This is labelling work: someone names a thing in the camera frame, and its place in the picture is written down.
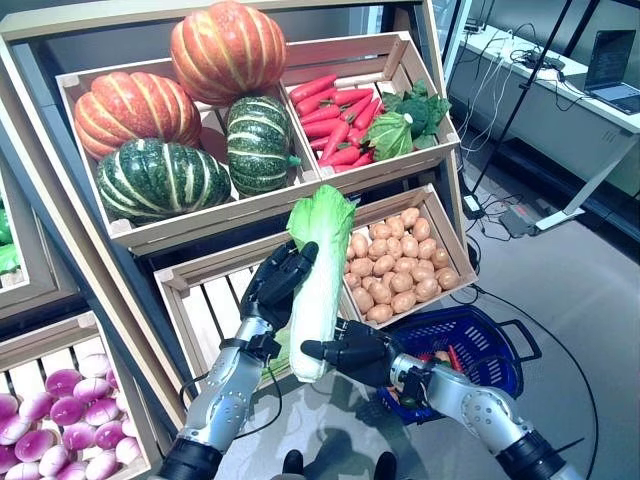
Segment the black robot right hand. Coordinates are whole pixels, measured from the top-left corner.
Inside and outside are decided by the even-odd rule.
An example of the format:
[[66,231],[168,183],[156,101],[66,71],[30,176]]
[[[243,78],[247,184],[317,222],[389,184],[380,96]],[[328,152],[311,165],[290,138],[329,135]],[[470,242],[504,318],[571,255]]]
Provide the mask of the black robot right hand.
[[351,380],[377,388],[392,385],[392,365],[403,353],[401,345],[385,332],[342,318],[337,319],[331,340],[304,340],[301,351],[326,361]]

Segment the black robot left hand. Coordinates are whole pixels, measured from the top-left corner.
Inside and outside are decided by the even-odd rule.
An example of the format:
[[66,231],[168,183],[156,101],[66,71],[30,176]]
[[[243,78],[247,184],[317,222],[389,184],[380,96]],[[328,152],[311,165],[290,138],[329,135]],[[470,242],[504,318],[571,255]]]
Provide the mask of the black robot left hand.
[[310,241],[298,248],[293,240],[277,247],[258,267],[240,303],[242,320],[258,318],[274,332],[289,322],[294,291],[308,277],[319,246]]

